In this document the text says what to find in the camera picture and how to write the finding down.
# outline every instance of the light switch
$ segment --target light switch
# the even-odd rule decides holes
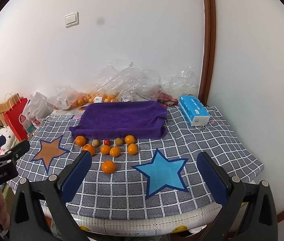
[[[78,12],[65,15],[65,27],[66,28],[74,26],[74,25],[78,25],[78,24],[79,24]]]

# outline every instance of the tissue box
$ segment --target tissue box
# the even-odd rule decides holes
[[[191,126],[205,126],[210,119],[210,114],[195,96],[182,95],[179,108]]]

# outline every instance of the small green fruit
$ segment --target small green fruit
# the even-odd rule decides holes
[[[115,139],[115,145],[121,146],[122,144],[123,144],[123,139],[121,139],[121,138]]]
[[[98,147],[100,145],[100,141],[98,139],[94,139],[92,145]]]

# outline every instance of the red cherry tomato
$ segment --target red cherry tomato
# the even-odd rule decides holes
[[[104,145],[107,145],[107,146],[110,145],[109,139],[105,139],[105,140],[104,140]]]

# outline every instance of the plastic bag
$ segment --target plastic bag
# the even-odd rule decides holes
[[[31,100],[24,107],[22,112],[22,115],[26,118],[22,125],[29,134],[33,132],[31,131],[31,123],[38,129],[43,119],[50,115],[54,110],[53,106],[47,102],[47,97],[43,94],[35,92],[30,98]]]
[[[133,62],[118,71],[109,64],[95,78],[89,102],[156,100],[160,88],[161,78],[156,71],[138,69]]]
[[[88,103],[88,98],[85,93],[77,92],[70,86],[60,87],[55,85],[54,89],[56,95],[47,99],[54,108],[72,109]]]
[[[191,67],[181,68],[173,77],[169,77],[162,83],[162,91],[179,99],[181,95],[197,95],[199,88],[199,77],[196,76]]]

